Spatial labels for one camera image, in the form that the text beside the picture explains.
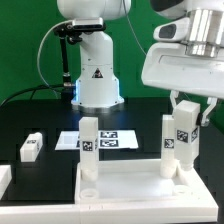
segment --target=black table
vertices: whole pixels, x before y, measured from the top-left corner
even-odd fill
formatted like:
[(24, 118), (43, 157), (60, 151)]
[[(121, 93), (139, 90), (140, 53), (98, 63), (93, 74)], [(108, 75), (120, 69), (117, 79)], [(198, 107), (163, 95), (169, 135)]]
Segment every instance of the black table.
[[(78, 131), (83, 116), (97, 116), (101, 130), (135, 130), (137, 150), (100, 150), (100, 160), (159, 158), (162, 115), (170, 114), (168, 98), (126, 99), (124, 110), (91, 115), (73, 111), (59, 100), (13, 101), (0, 110), (0, 165), (10, 164), (12, 181), (0, 206), (74, 203), (78, 151), (55, 151), (61, 131)], [(31, 133), (43, 134), (35, 163), (21, 163), (19, 150)], [(218, 205), (224, 223), (224, 136), (212, 124), (202, 128), (195, 169)]]

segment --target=warning label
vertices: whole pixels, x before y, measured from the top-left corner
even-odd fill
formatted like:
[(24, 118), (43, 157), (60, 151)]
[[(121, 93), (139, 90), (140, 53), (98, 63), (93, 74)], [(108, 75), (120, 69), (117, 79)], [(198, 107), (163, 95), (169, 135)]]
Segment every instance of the warning label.
[(97, 68), (97, 70), (96, 70), (95, 73), (93, 74), (93, 78), (94, 78), (94, 79), (100, 79), (100, 78), (103, 78), (103, 75), (102, 75), (101, 71), (99, 70), (99, 68)]

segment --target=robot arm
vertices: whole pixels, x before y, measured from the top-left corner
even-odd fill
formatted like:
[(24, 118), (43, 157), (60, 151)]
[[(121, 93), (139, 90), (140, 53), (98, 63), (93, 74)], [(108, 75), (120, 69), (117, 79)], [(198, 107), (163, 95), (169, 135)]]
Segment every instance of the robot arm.
[[(171, 90), (173, 105), (170, 135), (174, 136), (175, 158), (184, 170), (193, 167), (199, 154), (199, 126), (217, 99), (224, 99), (224, 5), (217, 0), (150, 1), (161, 16), (174, 20), (155, 29), (154, 44), (142, 71), (145, 85)], [(175, 98), (179, 92), (208, 97), (209, 107), (200, 114), (200, 105)]]
[(59, 32), (66, 31), (70, 44), (80, 42), (81, 75), (71, 100), (73, 108), (105, 113), (122, 107), (119, 80), (113, 73), (113, 42), (102, 31), (104, 20), (118, 19), (130, 10), (131, 0), (57, 0), (57, 4), (61, 14), (72, 20)]
[[(98, 18), (114, 20), (125, 15), (122, 0), (57, 0), (61, 14), (67, 19)], [(125, 0), (127, 11), (131, 1)]]

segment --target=green wall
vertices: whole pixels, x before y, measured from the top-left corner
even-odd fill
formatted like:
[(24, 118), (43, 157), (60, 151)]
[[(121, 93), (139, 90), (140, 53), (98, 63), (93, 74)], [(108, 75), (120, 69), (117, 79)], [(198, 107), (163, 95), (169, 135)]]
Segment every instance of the green wall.
[[(41, 39), (58, 22), (64, 21), (56, 0), (0, 1), (0, 101), (19, 90), (42, 84), (36, 68), (36, 56)], [(167, 22), (150, 9), (149, 0), (132, 0), (130, 19), (145, 51), (155, 42), (156, 26)], [(168, 96), (169, 92), (143, 86), (141, 71), (145, 56), (137, 46), (126, 18), (107, 22), (106, 32), (114, 40), (115, 75), (120, 79), (123, 97)], [(70, 70), (73, 79), (80, 74), (79, 47), (69, 46)], [(62, 66), (59, 40), (53, 34), (43, 49), (41, 67), (50, 84), (61, 83)], [(20, 98), (29, 99), (30, 94)], [(55, 98), (51, 91), (38, 92), (35, 98)], [(220, 104), (213, 116), (224, 130), (224, 108)]]

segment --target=white platform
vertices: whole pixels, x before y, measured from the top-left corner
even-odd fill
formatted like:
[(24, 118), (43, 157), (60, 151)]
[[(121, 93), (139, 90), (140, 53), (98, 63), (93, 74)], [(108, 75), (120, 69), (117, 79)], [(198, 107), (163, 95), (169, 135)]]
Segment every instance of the white platform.
[(77, 169), (75, 204), (1, 207), (0, 224), (165, 224), (217, 221), (218, 206), (195, 170), (159, 175), (160, 160), (103, 161), (95, 182)]

